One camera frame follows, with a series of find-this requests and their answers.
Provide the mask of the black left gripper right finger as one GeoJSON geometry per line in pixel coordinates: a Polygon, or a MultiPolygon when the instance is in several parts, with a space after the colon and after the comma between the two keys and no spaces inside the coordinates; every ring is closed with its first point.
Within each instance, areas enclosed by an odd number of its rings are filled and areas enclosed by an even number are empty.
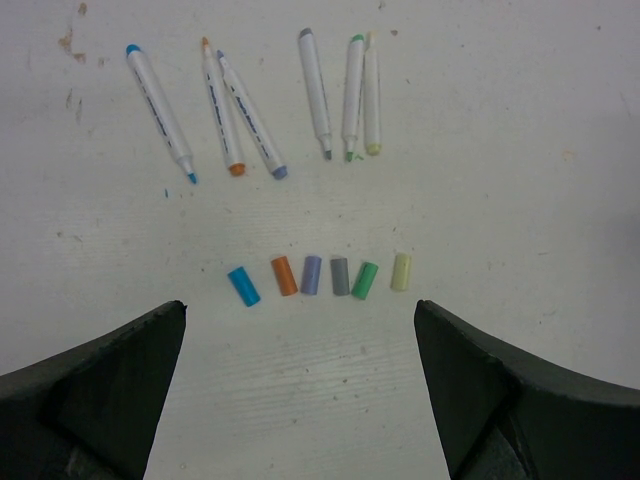
{"type": "Polygon", "coordinates": [[[555,365],[432,301],[414,326],[453,479],[636,479],[639,393],[555,365]]]}

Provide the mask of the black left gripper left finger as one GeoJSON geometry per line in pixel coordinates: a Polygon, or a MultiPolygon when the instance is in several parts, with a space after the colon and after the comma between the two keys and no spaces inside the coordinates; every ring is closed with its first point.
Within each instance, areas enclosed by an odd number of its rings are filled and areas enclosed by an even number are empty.
{"type": "Polygon", "coordinates": [[[185,330],[174,300],[2,375],[2,478],[143,478],[185,330]]]}

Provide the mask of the yellow pen cap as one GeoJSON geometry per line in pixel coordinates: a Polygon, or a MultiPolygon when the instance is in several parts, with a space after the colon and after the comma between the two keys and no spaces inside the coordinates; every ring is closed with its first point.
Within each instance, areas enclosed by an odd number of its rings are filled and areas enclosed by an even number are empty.
{"type": "Polygon", "coordinates": [[[412,257],[399,252],[395,256],[390,287],[397,292],[406,291],[409,286],[412,257]]]}

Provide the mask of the green pen cap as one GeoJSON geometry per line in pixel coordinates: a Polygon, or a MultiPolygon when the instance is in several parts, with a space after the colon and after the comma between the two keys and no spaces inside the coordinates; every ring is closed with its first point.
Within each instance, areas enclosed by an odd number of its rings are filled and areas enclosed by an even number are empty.
{"type": "Polygon", "coordinates": [[[365,300],[371,290],[378,270],[379,267],[377,264],[364,261],[351,289],[351,295],[357,299],[365,300]]]}

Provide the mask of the blue pen cap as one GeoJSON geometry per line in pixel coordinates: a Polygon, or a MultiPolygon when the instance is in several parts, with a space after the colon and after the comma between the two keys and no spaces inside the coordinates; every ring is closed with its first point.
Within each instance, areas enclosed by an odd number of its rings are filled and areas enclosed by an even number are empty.
{"type": "Polygon", "coordinates": [[[246,307],[252,307],[260,302],[261,297],[243,267],[230,271],[227,277],[246,307]]]}

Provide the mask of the grey pen cap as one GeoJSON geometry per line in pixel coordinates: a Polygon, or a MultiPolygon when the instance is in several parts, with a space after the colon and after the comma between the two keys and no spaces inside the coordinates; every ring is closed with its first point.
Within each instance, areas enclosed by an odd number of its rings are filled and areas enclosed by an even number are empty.
{"type": "Polygon", "coordinates": [[[347,296],[350,294],[350,279],[348,259],[334,257],[330,260],[332,290],[335,296],[347,296]]]}

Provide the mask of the orange pen cap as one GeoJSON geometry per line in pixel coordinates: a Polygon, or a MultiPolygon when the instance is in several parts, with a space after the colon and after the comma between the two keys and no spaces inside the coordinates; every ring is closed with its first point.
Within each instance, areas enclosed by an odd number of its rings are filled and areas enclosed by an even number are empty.
{"type": "Polygon", "coordinates": [[[282,296],[291,296],[298,292],[298,286],[287,256],[271,260],[271,266],[282,296]]]}

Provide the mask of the purple pen cap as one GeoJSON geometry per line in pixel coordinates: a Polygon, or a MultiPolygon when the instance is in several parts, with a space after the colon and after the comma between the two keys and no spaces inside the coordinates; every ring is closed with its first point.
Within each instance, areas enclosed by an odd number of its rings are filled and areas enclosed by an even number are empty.
{"type": "Polygon", "coordinates": [[[322,259],[316,255],[305,258],[300,291],[307,295],[316,295],[319,287],[322,259]]]}

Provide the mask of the orange capped white pen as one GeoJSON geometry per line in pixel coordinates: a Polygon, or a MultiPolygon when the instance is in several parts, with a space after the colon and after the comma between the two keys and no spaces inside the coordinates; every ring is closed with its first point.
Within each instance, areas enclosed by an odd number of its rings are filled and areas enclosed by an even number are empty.
{"type": "Polygon", "coordinates": [[[201,39],[201,48],[203,73],[221,143],[224,163],[233,177],[240,177],[245,174],[244,155],[238,139],[233,114],[230,110],[221,67],[219,61],[214,57],[214,52],[206,37],[201,39]]]}

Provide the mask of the blue capped white pen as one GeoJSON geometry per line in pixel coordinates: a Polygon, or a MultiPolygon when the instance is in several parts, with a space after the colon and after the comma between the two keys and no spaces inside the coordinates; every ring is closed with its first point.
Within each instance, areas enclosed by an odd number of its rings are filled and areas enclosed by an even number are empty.
{"type": "Polygon", "coordinates": [[[126,59],[172,159],[189,182],[197,185],[193,153],[148,56],[138,45],[129,44],[126,59]]]}

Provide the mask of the purple capped white pen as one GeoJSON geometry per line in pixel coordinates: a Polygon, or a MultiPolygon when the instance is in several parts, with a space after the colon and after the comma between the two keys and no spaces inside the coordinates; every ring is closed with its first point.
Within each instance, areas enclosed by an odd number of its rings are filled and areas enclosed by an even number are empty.
{"type": "Polygon", "coordinates": [[[288,175],[287,166],[272,136],[260,118],[258,109],[251,99],[240,75],[232,67],[227,56],[221,50],[217,51],[216,56],[222,69],[223,81],[230,92],[232,101],[237,107],[246,128],[252,136],[254,145],[268,172],[276,180],[286,178],[288,175]]]}

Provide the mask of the yellow capped white pen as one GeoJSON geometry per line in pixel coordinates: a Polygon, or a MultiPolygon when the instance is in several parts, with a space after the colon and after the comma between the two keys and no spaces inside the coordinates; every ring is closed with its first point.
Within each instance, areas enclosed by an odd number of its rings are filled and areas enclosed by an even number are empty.
{"type": "Polygon", "coordinates": [[[382,150],[381,91],[376,34],[367,34],[364,55],[364,146],[366,153],[377,156],[382,150]]]}

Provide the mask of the green capped white pen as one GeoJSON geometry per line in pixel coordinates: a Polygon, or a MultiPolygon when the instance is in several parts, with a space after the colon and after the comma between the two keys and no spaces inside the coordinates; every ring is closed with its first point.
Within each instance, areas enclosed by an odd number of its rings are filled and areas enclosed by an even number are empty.
{"type": "Polygon", "coordinates": [[[346,77],[343,102],[342,139],[345,160],[351,162],[358,139],[362,74],[364,66],[364,36],[351,38],[347,50],[346,77]]]}

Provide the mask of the grey capped white pen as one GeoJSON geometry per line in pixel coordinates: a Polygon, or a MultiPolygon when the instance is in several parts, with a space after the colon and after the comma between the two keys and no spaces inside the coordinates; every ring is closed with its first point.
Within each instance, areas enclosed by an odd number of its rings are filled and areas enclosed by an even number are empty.
{"type": "Polygon", "coordinates": [[[298,35],[298,47],[308,95],[311,119],[323,158],[332,159],[332,132],[315,36],[310,28],[298,35]]]}

